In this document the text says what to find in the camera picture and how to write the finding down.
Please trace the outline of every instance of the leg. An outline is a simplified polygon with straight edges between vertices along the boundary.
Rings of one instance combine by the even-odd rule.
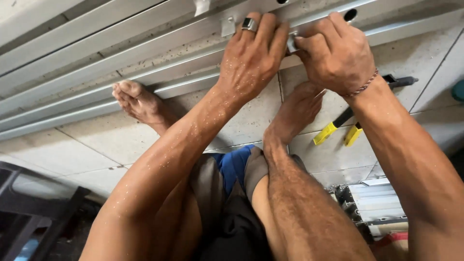
[[[116,83],[113,85],[113,96],[131,117],[146,123],[160,136],[178,119],[157,96],[146,91],[139,83],[127,80]],[[192,253],[196,247],[195,242],[201,236],[201,220],[187,178],[171,191],[150,222],[152,230],[157,234],[152,244],[155,260],[168,259],[171,251],[181,257]],[[179,240],[183,248],[173,251]]]
[[[288,259],[374,260],[350,219],[287,153],[286,145],[319,112],[322,97],[315,97],[320,91],[308,84],[299,85],[264,133],[269,165],[270,208],[266,213],[273,215],[282,244],[279,249],[285,249]]]

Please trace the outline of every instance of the forearm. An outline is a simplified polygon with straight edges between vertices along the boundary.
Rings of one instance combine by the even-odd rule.
[[[464,184],[430,135],[377,77],[347,99],[410,221],[458,222]]]
[[[285,146],[265,138],[264,154],[271,210],[289,260],[373,260],[350,219]]]
[[[124,216],[157,212],[170,191],[190,173],[204,149],[244,104],[219,91],[220,88],[215,85],[134,163],[106,202],[107,210]]]

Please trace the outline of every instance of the ring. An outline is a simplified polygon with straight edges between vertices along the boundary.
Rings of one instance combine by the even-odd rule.
[[[242,30],[248,30],[256,33],[258,30],[258,23],[253,18],[245,18],[242,24]]]

